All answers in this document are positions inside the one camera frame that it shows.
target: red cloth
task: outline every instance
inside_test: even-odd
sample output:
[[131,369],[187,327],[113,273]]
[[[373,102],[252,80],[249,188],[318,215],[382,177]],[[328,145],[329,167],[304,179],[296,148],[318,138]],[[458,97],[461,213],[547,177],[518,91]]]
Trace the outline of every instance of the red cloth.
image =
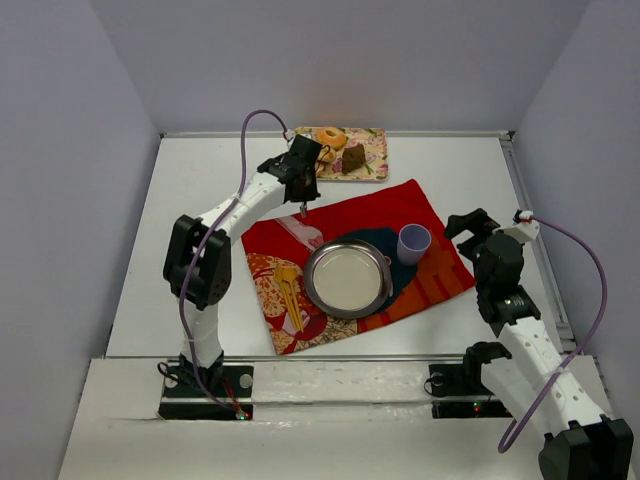
[[296,298],[308,321],[303,332],[291,332],[290,324],[286,324],[284,297],[273,281],[273,270],[275,264],[280,263],[293,266],[301,275],[311,252],[275,220],[256,223],[242,236],[242,242],[277,353],[291,353],[382,327],[448,300],[474,285],[473,277],[462,264],[455,247],[444,238],[444,225],[415,180],[326,207],[312,208],[304,219],[299,215],[295,217],[320,230],[324,241],[364,228],[390,227],[398,233],[403,226],[418,223],[431,232],[432,245],[418,264],[416,278],[395,303],[385,312],[357,322],[336,320],[320,312],[304,293],[300,277]]

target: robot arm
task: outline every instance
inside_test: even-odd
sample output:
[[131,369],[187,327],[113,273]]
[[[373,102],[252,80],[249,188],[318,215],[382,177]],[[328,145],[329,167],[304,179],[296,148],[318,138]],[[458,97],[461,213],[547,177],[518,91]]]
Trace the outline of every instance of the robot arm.
[[[320,196],[315,177],[315,161],[322,145],[296,136],[288,152],[258,167],[235,206],[209,237],[189,278],[185,318],[193,339],[185,338],[180,354],[184,375],[193,376],[193,342],[200,377],[212,389],[220,378],[223,352],[218,339],[218,302],[231,283],[231,246],[265,214],[286,202],[301,203]],[[174,224],[163,276],[178,297],[194,252],[220,215],[236,200],[235,195],[194,219],[187,215]]]
[[530,419],[544,438],[538,456],[543,478],[627,478],[633,445],[629,426],[623,419],[607,418],[573,374],[559,370],[563,359],[533,300],[519,285],[522,244],[534,240],[539,231],[532,215],[516,212],[515,224],[508,228],[501,228],[482,209],[449,217],[445,237],[452,239],[465,230],[473,235],[458,250],[473,262],[480,314],[498,339],[467,349],[464,377],[496,395],[520,422],[550,377],[557,375]]

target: tray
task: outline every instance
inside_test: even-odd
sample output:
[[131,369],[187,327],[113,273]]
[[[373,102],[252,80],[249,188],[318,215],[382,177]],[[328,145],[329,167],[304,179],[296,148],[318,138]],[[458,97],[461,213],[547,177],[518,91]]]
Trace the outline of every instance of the tray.
[[[298,127],[296,133],[299,135],[309,135],[317,141],[315,132],[324,127]],[[387,135],[382,128],[342,128],[347,136],[346,145],[336,151],[336,159],[328,164],[324,170],[318,172],[318,180],[342,180],[360,182],[382,182],[389,175],[389,164],[387,162]],[[357,170],[343,174],[342,153],[345,148],[354,147],[361,144],[365,148],[367,163]]]

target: purple cable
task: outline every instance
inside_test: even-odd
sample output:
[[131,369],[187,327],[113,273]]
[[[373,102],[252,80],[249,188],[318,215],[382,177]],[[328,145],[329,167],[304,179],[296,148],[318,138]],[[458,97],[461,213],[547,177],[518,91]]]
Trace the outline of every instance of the purple cable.
[[280,123],[283,131],[285,133],[287,131],[287,126],[284,124],[282,119],[271,110],[254,110],[249,115],[247,115],[247,117],[244,119],[244,122],[242,124],[242,130],[240,132],[240,157],[242,160],[242,177],[240,179],[240,187],[238,187],[237,195],[233,198],[233,200],[231,201],[231,204],[222,212],[222,214],[216,219],[216,221],[213,222],[213,224],[209,227],[209,230],[207,230],[207,232],[202,237],[202,240],[200,241],[198,248],[196,249],[195,253],[193,254],[193,257],[191,258],[191,263],[189,264],[189,268],[187,268],[187,273],[185,274],[184,281],[182,282],[182,288],[180,289],[180,297],[178,298],[178,312],[180,313],[180,322],[182,322],[182,328],[184,329],[184,333],[189,343],[189,351],[191,352],[191,363],[193,365],[193,375],[196,379],[196,382],[198,383],[198,386],[202,390],[202,393],[204,393],[207,397],[209,397],[211,400],[216,402],[221,407],[227,408],[229,410],[233,410],[234,408],[228,403],[224,403],[219,399],[217,399],[205,386],[204,382],[202,381],[202,378],[200,378],[200,372],[198,370],[200,368],[200,365],[198,364],[198,356],[196,355],[196,346],[193,338],[193,333],[189,328],[189,324],[187,323],[187,318],[184,313],[184,302],[187,298],[187,289],[189,287],[189,281],[191,280],[191,275],[193,274],[193,270],[196,267],[196,263],[198,261],[198,258],[200,258],[200,254],[202,253],[202,250],[204,250],[204,247],[207,244],[207,240],[209,240],[209,237],[211,237],[213,232],[218,228],[218,225],[220,225],[220,223],[222,223],[222,221],[227,217],[227,215],[229,215],[229,213],[235,208],[235,206],[238,204],[240,196],[244,192],[245,182],[247,180],[247,155],[246,155],[246,148],[245,148],[247,126],[249,125],[249,120],[251,120],[251,118],[253,118],[255,115],[258,115],[259,113],[267,113],[271,115]]
[[[595,335],[596,330],[598,329],[598,326],[600,325],[600,322],[602,321],[602,317],[604,316],[604,311],[607,308],[607,296],[608,296],[607,277],[604,274],[604,269],[602,268],[602,264],[600,263],[600,260],[598,259],[598,256],[591,249],[591,247],[589,245],[587,245],[583,240],[581,240],[580,238],[575,236],[573,233],[568,232],[567,230],[565,230],[564,228],[562,228],[562,227],[560,227],[558,225],[555,225],[555,224],[553,224],[551,222],[547,222],[546,220],[542,220],[541,218],[538,218],[537,216],[533,216],[532,218],[533,218],[533,220],[537,220],[539,223],[541,223],[543,225],[546,225],[547,227],[550,227],[550,228],[552,228],[552,229],[554,229],[554,230],[566,235],[567,237],[575,240],[577,243],[579,243],[580,246],[587,251],[587,253],[591,257],[593,262],[596,264],[596,268],[598,269],[598,273],[600,274],[600,282],[602,284],[602,299],[600,300],[600,310],[598,310],[598,315],[596,315],[596,319],[594,320],[593,325],[591,325],[591,328],[589,329],[589,331],[587,332],[585,337],[582,339],[582,342],[580,342],[580,344],[575,348],[575,350],[573,352],[571,352],[562,361],[562,363],[560,363],[560,365],[558,366],[558,370],[561,370],[563,368],[566,368],[567,365],[569,365],[569,363],[571,363],[571,360],[573,360],[576,357],[576,355],[578,355],[580,352],[582,352],[584,350],[584,348],[589,344],[589,342],[591,341],[591,339]],[[540,391],[540,393],[536,397],[536,399],[533,402],[533,404],[529,407],[529,410],[527,410],[527,413],[524,414],[524,416],[522,417],[522,420],[520,420],[520,423],[518,423],[517,420],[513,420],[511,422],[511,424],[509,425],[509,428],[507,428],[507,431],[504,432],[504,435],[502,436],[502,438],[500,439],[500,443],[498,444],[498,451],[500,453],[505,453],[507,450],[509,450],[511,448],[511,445],[513,445],[513,442],[516,441],[516,439],[518,438],[518,435],[520,435],[520,432],[522,432],[522,430],[527,425],[529,420],[531,420],[531,417],[533,416],[533,414],[535,413],[537,408],[540,406],[540,404],[542,403],[544,398],[551,391],[551,387],[553,387],[554,383],[556,383],[556,380],[558,379],[560,374],[561,374],[561,372],[558,371],[558,372],[555,372],[553,375],[551,375],[551,377],[547,381],[547,384]]]

